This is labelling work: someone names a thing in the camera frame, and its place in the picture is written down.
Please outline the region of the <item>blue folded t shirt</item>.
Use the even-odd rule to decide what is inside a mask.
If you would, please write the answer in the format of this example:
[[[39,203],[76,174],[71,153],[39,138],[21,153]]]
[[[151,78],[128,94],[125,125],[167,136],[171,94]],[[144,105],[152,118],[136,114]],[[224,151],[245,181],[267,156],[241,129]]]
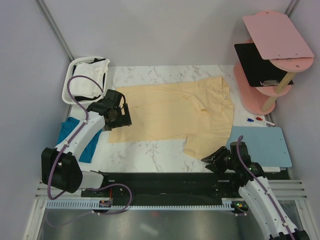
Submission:
[[[80,120],[76,119],[74,117],[68,117],[66,121],[61,123],[60,132],[58,135],[58,139],[56,142],[56,145],[60,144],[64,141],[64,139],[77,127]],[[92,158],[94,156],[98,140],[100,137],[100,134],[102,133],[102,130],[100,129],[90,140],[90,142],[87,144],[85,149],[83,150],[79,162],[90,164],[92,162]]]

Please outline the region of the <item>pink tiered shelf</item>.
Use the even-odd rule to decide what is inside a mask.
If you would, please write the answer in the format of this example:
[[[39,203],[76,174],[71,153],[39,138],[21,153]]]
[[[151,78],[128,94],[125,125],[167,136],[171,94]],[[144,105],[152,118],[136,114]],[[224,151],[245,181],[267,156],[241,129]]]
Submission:
[[[312,66],[315,55],[284,13],[262,11],[242,19],[250,36],[246,43],[254,43],[263,60],[287,72],[277,86],[251,87],[240,61],[234,66],[244,108],[254,115],[267,115],[274,110],[277,98],[290,91],[296,74]]]

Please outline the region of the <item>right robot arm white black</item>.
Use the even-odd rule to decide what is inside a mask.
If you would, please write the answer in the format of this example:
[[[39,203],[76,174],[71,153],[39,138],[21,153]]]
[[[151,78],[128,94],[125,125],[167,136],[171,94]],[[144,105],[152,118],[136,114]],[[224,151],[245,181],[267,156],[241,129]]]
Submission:
[[[206,168],[223,175],[227,170],[235,172],[229,191],[242,197],[255,217],[266,240],[308,240],[305,230],[299,230],[290,220],[273,193],[261,165],[251,160],[242,136],[230,147],[220,147],[201,159]]]

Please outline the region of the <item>aluminium frame rail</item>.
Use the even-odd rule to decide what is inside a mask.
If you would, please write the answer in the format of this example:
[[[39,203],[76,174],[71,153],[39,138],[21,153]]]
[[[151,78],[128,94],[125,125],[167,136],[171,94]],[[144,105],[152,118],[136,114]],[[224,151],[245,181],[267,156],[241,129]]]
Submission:
[[[55,188],[53,186],[50,187],[50,193],[51,193],[52,197],[56,197],[61,192],[62,192],[61,189]],[[79,199],[79,198],[81,198],[81,193],[82,193],[81,189],[78,189],[74,193],[65,192],[61,196],[59,196],[57,199],[58,200]],[[35,198],[50,200],[50,198],[48,197],[48,186],[46,184],[44,184],[42,181],[39,182],[39,185],[36,190]]]

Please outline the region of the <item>red capped marker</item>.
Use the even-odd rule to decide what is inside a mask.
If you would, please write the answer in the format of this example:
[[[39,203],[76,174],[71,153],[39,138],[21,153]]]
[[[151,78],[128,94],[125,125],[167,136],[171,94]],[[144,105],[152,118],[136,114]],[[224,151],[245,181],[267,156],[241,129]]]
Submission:
[[[263,120],[261,117],[256,116],[255,119],[256,119],[257,121],[264,122],[264,123],[266,123],[267,125],[276,126],[275,123],[270,122],[270,121],[267,121],[267,120]]]

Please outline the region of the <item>light blue clipboard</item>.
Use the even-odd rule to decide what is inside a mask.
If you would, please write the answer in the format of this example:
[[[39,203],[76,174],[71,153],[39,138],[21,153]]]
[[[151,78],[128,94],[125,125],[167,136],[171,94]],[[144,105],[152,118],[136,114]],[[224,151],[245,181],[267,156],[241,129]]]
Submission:
[[[226,147],[239,136],[247,145],[248,153],[253,162],[262,167],[290,168],[292,161],[287,144],[280,127],[233,126]]]

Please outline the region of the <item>yellow t shirt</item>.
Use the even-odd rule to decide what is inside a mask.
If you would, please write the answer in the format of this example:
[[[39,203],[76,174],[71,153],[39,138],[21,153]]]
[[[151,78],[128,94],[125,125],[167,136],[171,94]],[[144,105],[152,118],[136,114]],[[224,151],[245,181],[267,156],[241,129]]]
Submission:
[[[112,130],[109,143],[185,139],[183,152],[203,159],[231,136],[235,107],[222,76],[117,91],[126,98],[132,124]]]

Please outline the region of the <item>white perforated basket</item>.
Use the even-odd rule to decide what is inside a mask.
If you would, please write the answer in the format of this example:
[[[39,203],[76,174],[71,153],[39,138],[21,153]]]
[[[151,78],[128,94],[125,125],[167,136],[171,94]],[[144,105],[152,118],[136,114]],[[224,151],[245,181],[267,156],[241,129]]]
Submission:
[[[107,75],[110,60],[101,56],[80,57],[67,69],[62,90],[62,100],[74,105],[72,95],[82,104],[102,99],[107,92]]]

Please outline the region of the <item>black clipboard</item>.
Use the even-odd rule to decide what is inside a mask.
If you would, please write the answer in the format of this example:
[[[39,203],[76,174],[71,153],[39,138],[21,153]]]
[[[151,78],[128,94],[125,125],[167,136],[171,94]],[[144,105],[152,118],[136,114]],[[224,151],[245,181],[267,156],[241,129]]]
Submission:
[[[238,43],[234,48],[251,87],[278,86],[288,73],[262,59],[254,43]]]

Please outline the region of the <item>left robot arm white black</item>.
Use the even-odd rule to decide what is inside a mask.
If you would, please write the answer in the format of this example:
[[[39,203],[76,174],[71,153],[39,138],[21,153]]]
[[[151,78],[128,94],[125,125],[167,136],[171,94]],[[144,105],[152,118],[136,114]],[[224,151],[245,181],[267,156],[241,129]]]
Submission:
[[[41,179],[51,188],[74,193],[79,189],[92,189],[99,197],[106,196],[110,185],[100,171],[83,171],[79,160],[93,137],[101,130],[132,124],[125,96],[109,89],[104,98],[84,108],[84,118],[62,142],[41,153]]]

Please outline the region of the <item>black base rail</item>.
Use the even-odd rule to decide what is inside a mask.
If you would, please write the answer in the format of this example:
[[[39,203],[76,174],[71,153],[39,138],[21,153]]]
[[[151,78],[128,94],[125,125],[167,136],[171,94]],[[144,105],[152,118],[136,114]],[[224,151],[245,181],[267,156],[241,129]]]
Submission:
[[[112,198],[120,205],[221,204],[223,198],[238,198],[233,187],[235,173],[213,172],[143,173],[107,172],[102,186],[114,184],[110,190],[85,190],[87,198]]]

